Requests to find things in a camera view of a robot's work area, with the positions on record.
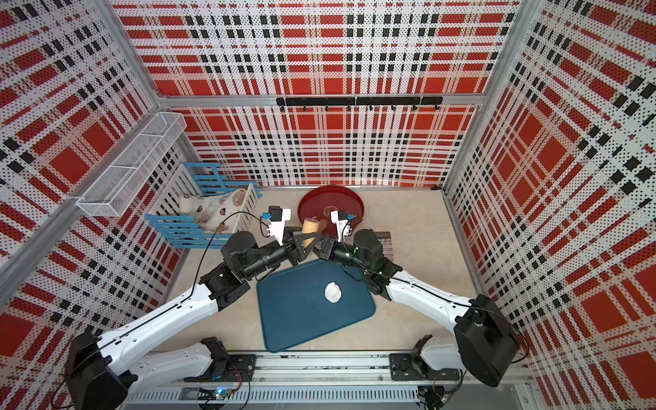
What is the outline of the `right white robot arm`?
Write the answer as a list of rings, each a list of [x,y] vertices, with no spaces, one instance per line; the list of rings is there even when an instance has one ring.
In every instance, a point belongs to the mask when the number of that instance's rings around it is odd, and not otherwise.
[[[459,357],[450,365],[446,353],[439,354],[427,343],[421,345],[420,358],[427,367],[435,371],[461,368],[490,387],[502,382],[522,341],[489,297],[459,297],[419,280],[384,255],[372,230],[358,231],[352,244],[322,235],[311,249],[321,260],[359,270],[372,294],[410,307],[454,335]]]

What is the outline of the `teal plastic tray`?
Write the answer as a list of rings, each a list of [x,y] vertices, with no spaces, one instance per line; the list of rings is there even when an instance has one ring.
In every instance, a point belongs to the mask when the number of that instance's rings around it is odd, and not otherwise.
[[[343,295],[326,300],[326,285],[335,282]],[[361,273],[315,260],[273,273],[256,286],[266,350],[278,353],[372,317],[376,304]]]

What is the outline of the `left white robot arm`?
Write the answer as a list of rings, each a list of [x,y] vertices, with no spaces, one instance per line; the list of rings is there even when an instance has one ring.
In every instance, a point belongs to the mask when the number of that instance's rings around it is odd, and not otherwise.
[[[273,272],[285,261],[297,265],[334,243],[320,232],[288,229],[265,246],[259,246],[251,232],[233,234],[220,250],[222,263],[172,302],[100,336],[85,331],[73,339],[63,380],[71,408],[119,407],[139,381],[133,365],[153,348],[236,302],[254,277]]]

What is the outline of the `wooden rolling pin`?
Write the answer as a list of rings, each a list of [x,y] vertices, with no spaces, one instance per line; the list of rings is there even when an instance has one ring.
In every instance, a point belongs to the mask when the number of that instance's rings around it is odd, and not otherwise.
[[[314,234],[323,230],[322,221],[316,217],[306,218],[302,224],[302,234]],[[304,249],[307,249],[312,244],[313,239],[307,238],[302,242]]]

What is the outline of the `white dough piece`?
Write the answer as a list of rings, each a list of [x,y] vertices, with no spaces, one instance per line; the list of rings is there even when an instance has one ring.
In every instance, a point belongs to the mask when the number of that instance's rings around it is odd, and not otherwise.
[[[331,282],[326,285],[324,295],[328,302],[335,304],[341,300],[343,292],[337,283]]]

